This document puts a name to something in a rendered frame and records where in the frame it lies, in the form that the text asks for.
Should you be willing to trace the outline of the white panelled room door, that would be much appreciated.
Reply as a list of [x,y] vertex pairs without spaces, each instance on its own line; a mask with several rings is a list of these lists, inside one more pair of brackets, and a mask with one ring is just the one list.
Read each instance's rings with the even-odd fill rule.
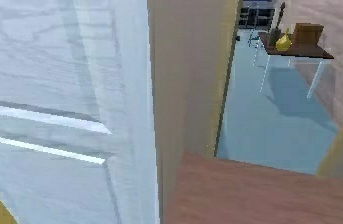
[[0,201],[17,224],[160,224],[147,0],[0,0]]

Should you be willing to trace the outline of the dark shelf unit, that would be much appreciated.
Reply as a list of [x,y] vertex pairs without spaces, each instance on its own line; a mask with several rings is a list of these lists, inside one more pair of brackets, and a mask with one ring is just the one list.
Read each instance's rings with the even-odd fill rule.
[[275,0],[243,0],[239,28],[269,30],[275,12]]

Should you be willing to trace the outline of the yellow round vase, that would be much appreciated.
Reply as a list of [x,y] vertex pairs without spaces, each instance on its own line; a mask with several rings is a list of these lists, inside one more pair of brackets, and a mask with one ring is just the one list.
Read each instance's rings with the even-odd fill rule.
[[289,38],[289,29],[286,29],[283,36],[277,40],[275,48],[277,51],[287,51],[290,48],[291,44],[292,42]]

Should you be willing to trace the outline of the brown table with white legs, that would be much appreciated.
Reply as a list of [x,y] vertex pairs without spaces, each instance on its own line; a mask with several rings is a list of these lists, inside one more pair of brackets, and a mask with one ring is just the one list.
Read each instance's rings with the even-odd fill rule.
[[271,68],[271,60],[273,58],[278,56],[288,57],[289,59],[296,57],[309,58],[319,61],[317,70],[314,74],[310,88],[307,93],[307,98],[311,98],[322,76],[326,64],[330,60],[333,60],[334,57],[320,46],[292,45],[287,51],[279,52],[274,47],[268,45],[268,33],[259,32],[258,37],[258,46],[262,46],[265,52],[267,53],[267,62],[264,68],[260,90],[263,90],[265,81]]

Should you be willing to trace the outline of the brown wooden box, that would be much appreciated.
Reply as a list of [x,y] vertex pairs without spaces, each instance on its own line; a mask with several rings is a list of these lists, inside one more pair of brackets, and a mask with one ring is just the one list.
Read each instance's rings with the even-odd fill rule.
[[292,34],[292,42],[296,45],[317,45],[324,26],[312,23],[297,23]]

